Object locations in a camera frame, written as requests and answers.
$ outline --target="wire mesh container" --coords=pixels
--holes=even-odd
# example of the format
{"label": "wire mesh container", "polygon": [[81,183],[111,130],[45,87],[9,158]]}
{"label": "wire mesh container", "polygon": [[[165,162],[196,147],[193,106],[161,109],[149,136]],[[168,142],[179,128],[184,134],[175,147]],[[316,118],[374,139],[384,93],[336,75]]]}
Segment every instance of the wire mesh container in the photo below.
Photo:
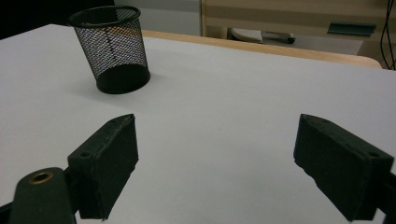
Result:
{"label": "wire mesh container", "polygon": [[139,16],[136,7],[109,6],[83,10],[69,18],[99,91],[122,94],[149,82]]}

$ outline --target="floor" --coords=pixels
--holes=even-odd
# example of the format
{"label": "floor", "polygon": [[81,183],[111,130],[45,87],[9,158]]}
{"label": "floor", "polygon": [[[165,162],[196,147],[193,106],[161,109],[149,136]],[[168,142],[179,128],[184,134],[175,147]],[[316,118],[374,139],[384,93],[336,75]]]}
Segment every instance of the floor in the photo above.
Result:
{"label": "floor", "polygon": [[[242,39],[244,39],[243,37],[246,37],[246,41],[262,41],[261,31],[248,31],[238,29],[236,32],[240,34],[239,37],[242,37]],[[294,35],[294,37],[296,38],[296,40],[293,44],[288,44],[286,38],[266,38],[264,39],[264,41],[262,41],[262,44],[277,45],[297,49],[313,49],[350,55],[357,55],[362,44],[362,41],[360,40],[349,40],[341,38],[329,38],[308,35]]]}

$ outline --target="table surface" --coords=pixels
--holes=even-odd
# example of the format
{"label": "table surface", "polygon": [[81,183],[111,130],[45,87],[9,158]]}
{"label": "table surface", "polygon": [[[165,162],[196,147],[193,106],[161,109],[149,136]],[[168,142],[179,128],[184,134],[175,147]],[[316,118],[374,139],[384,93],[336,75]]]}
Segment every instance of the table surface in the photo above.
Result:
{"label": "table surface", "polygon": [[96,89],[72,28],[0,41],[0,204],[22,177],[66,168],[92,133],[129,113],[140,161],[106,223],[347,223],[294,163],[302,113],[396,156],[395,72],[144,41],[151,80],[123,95]]}

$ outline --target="wooden table edge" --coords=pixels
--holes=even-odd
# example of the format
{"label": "wooden table edge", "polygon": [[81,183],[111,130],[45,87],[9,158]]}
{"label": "wooden table edge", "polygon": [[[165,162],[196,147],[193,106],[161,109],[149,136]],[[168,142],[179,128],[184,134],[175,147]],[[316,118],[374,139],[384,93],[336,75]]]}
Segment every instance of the wooden table edge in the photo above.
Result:
{"label": "wooden table edge", "polygon": [[318,60],[324,62],[332,62],[332,63],[346,63],[346,64],[354,64],[359,66],[368,66],[374,68],[381,68],[381,64],[371,58],[357,56],[357,55],[347,55],[340,53],[331,53],[325,51],[317,51],[310,49],[292,49],[280,46],[270,46],[270,45],[262,45],[256,43],[248,43],[241,41],[233,41],[226,39],[216,39],[211,37],[203,37],[203,36],[195,36],[195,35],[179,35],[179,34],[171,34],[164,33],[158,31],[142,31],[143,36],[160,38],[160,39],[168,39],[175,40],[181,42],[189,42],[195,44],[204,44],[216,47],[223,47],[228,49],[240,49],[252,52],[259,53],[269,53],[275,55],[283,55],[290,56],[295,58],[304,58],[311,60]]}

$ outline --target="black cable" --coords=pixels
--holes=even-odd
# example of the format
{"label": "black cable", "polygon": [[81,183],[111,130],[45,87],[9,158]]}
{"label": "black cable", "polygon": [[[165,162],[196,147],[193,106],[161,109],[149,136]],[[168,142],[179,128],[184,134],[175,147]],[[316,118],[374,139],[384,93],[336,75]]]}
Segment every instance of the black cable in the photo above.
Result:
{"label": "black cable", "polygon": [[[396,67],[395,67],[396,61],[394,59],[393,47],[392,47],[392,43],[390,41],[390,34],[389,34],[389,17],[390,17],[390,12],[393,7],[393,3],[394,3],[394,0],[388,0],[387,17],[385,19],[384,29],[382,30],[382,35],[381,35],[381,39],[380,39],[380,48],[381,48],[382,58],[384,59],[384,62],[387,65],[387,68],[391,69],[393,67],[393,69],[396,70]],[[390,56],[391,56],[391,62],[392,62],[392,64],[390,66],[387,62],[387,59],[386,59],[385,53],[384,53],[384,49],[383,49],[383,40],[384,40],[384,34],[386,31],[387,31],[387,38],[388,38],[388,42],[389,42],[389,50],[390,50]]]}
{"label": "black cable", "polygon": [[[388,23],[389,23],[390,12],[392,11],[393,3],[394,3],[394,0],[391,1],[390,6],[389,6],[388,11],[387,11],[387,36],[388,36],[388,43],[389,43],[389,50],[390,50],[391,62],[395,62],[395,58],[394,58],[394,56],[393,56],[393,47],[392,47],[392,42],[390,41],[390,34],[389,34],[389,25],[388,25]],[[392,66],[393,66],[393,70],[396,70],[394,64],[392,64],[392,65],[390,66],[389,69],[392,69]]]}

